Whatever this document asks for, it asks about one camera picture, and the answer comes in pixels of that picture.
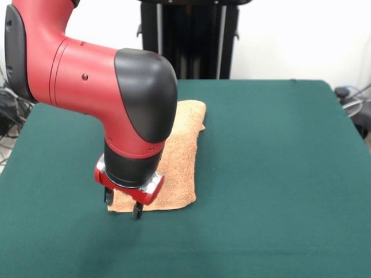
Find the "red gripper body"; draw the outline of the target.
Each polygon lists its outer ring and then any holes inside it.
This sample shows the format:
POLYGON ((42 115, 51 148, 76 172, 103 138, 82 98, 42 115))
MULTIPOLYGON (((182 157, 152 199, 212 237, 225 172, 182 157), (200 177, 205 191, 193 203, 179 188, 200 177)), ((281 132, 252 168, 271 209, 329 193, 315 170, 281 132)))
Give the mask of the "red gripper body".
POLYGON ((113 191, 117 190, 130 196, 135 202, 142 203, 143 205, 150 205, 158 196, 161 190, 165 177, 162 174, 155 173, 151 181, 139 188, 124 188, 113 183, 105 173, 105 169, 95 168, 94 170, 95 180, 103 185, 104 187, 110 188, 113 191))

